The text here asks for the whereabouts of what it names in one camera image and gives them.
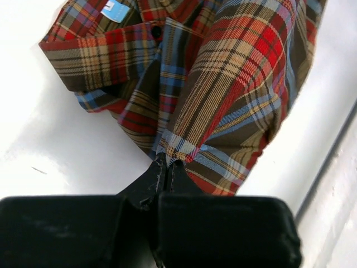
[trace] black button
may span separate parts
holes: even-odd
[[[151,34],[154,38],[159,38],[161,36],[161,28],[158,26],[152,27]]]

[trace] white table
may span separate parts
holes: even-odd
[[[304,89],[238,191],[282,198],[294,214],[357,99],[357,2],[328,1]],[[63,2],[0,0],[0,198],[114,194],[151,162],[109,113],[87,114],[80,108],[37,46]],[[308,230],[304,225],[303,236]],[[306,258],[306,268],[313,267],[315,255]],[[137,267],[152,261],[143,260]]]

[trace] flannel shirt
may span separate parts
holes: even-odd
[[[291,109],[326,0],[69,0],[40,43],[88,112],[205,192],[234,195]]]

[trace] clothing tag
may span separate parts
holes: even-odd
[[[105,4],[101,13],[108,19],[121,23],[129,10],[129,7],[120,4],[116,0],[109,0],[108,3]]]

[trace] shirt sleeve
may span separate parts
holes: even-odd
[[[276,135],[312,62],[325,1],[223,1],[157,152],[233,195]]]

